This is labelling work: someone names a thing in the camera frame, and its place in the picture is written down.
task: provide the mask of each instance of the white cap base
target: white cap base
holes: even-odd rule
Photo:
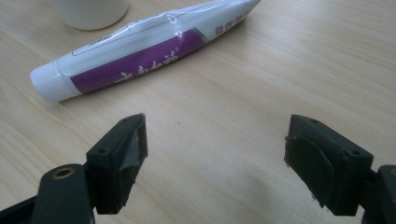
[[[30,79],[37,91],[48,101],[60,102],[77,95],[68,88],[55,62],[44,64],[33,70],[30,73]]]

